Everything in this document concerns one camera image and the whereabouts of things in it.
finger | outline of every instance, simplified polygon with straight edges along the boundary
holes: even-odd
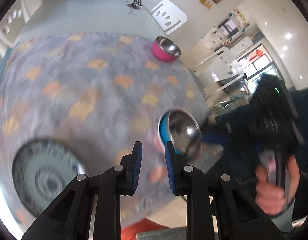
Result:
[[[285,199],[281,199],[280,201],[269,200],[260,195],[256,196],[255,202],[264,211],[264,213],[268,215],[276,215],[280,213],[285,205]]]
[[[259,195],[269,199],[282,199],[284,196],[284,190],[269,182],[258,182],[256,184],[256,191]]]
[[[290,174],[290,189],[289,189],[289,196],[288,196],[288,203],[294,198],[296,190],[299,186],[300,181],[300,171],[299,166],[295,160],[295,156],[291,156],[287,161],[287,168]]]
[[[267,170],[263,165],[258,165],[255,170],[259,182],[267,182]]]

white table surface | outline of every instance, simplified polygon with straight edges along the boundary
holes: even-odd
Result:
[[[165,36],[149,13],[125,0],[46,0],[30,17],[15,43],[68,32],[106,32],[155,39]]]

dark clothing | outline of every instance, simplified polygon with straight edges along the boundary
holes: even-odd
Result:
[[[299,168],[304,171],[308,167],[308,88],[291,92],[290,95],[299,115],[299,119],[296,120],[296,126],[305,141],[305,145],[300,146],[295,153]],[[227,173],[238,181],[245,181],[255,177],[256,166],[260,163],[258,157],[260,149],[258,143],[249,138],[248,126],[251,123],[252,117],[252,108],[250,105],[246,105],[228,114],[221,115],[216,119],[218,125],[223,128],[226,128],[227,122],[230,123],[234,142],[225,146],[223,157],[208,174],[220,176],[223,173]],[[301,193],[301,191],[308,191],[308,187],[303,186],[303,180],[301,182],[302,185],[300,185],[296,194],[294,211],[298,208],[301,197],[307,195]],[[255,198],[256,189],[254,183],[245,185],[244,189],[253,199]]]

red fabric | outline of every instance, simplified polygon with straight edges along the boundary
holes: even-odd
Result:
[[[162,230],[169,227],[159,225],[147,218],[131,225],[129,227],[123,228],[121,230],[121,240],[136,240],[136,234],[143,233],[147,231]]]

beige floor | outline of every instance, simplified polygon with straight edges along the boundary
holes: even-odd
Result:
[[[168,205],[147,218],[167,227],[185,227],[187,217],[187,203],[182,197],[174,197]],[[213,216],[214,231],[217,232],[216,217]]]

